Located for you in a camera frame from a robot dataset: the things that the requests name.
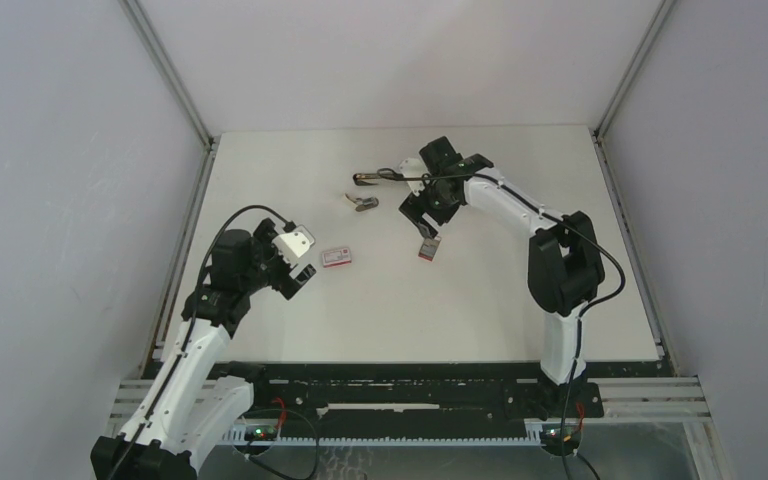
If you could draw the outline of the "staple box tray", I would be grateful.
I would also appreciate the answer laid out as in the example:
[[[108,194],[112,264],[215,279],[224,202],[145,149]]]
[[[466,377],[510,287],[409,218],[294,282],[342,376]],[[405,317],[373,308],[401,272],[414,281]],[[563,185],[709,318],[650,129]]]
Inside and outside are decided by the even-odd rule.
[[[433,261],[440,243],[440,237],[424,238],[418,251],[418,257],[429,262]]]

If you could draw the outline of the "red white staple box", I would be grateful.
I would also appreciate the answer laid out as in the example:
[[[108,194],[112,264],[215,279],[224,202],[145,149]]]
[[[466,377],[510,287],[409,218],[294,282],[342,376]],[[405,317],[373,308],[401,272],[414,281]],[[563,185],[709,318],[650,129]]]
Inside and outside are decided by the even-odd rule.
[[[320,255],[321,264],[324,268],[333,268],[349,265],[352,263],[351,250],[348,247],[338,247],[323,250]]]

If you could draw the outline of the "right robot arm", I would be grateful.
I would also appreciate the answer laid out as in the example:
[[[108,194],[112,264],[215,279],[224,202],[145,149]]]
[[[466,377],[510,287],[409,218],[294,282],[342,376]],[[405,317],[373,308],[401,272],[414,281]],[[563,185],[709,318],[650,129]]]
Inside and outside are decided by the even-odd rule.
[[[408,184],[400,212],[427,241],[463,207],[482,211],[527,242],[526,283],[545,313],[540,366],[550,381],[538,402],[552,416],[565,415],[578,400],[575,386],[585,368],[580,359],[580,318],[605,279],[591,219],[583,212],[562,214],[546,208],[512,185],[481,154],[465,157],[447,137],[423,147],[384,178]]]

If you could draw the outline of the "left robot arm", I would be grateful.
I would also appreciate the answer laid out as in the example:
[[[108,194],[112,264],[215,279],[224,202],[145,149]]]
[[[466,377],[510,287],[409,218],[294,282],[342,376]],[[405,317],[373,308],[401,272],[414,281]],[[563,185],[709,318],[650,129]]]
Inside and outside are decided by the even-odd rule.
[[[120,430],[99,437],[91,450],[97,478],[195,479],[237,418],[270,409],[271,388],[244,376],[224,376],[205,400],[198,396],[252,297],[271,289],[291,299],[315,274],[301,263],[314,244],[304,226],[278,228],[270,219],[252,232],[220,229],[185,301],[169,358]]]

